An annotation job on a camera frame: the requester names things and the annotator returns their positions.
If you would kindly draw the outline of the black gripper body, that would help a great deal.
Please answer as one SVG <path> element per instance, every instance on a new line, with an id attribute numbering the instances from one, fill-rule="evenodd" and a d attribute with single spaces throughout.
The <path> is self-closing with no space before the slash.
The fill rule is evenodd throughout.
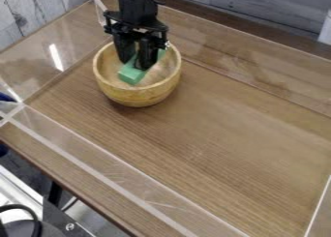
<path id="1" fill-rule="evenodd" d="M 137 43 L 143 37 L 158 40 L 159 49 L 169 46 L 169 26 L 158 19 L 158 0 L 118 0 L 119 10 L 107 10 L 105 31 L 114 38 L 115 33 L 131 34 Z"/>

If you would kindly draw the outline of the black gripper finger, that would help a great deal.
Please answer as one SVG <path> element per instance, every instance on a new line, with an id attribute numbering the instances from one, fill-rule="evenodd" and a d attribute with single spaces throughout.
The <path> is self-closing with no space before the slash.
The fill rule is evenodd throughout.
<path id="1" fill-rule="evenodd" d="M 153 37 L 143 37 L 139 42 L 139 53 L 137 67 L 146 71 L 158 61 L 158 40 Z"/>
<path id="2" fill-rule="evenodd" d="M 131 34 L 115 33 L 114 43 L 119 60 L 126 64 L 137 54 L 137 37 Z"/>

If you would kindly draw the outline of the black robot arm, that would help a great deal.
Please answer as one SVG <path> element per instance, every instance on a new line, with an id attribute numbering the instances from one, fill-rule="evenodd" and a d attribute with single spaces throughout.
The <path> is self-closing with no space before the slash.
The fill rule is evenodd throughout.
<path id="1" fill-rule="evenodd" d="M 158 52 L 169 47 L 169 26 L 158 19 L 159 0 L 118 0 L 119 11 L 106 10 L 107 34 L 113 36 L 119 60 L 135 58 L 135 67 L 149 70 L 158 61 Z"/>

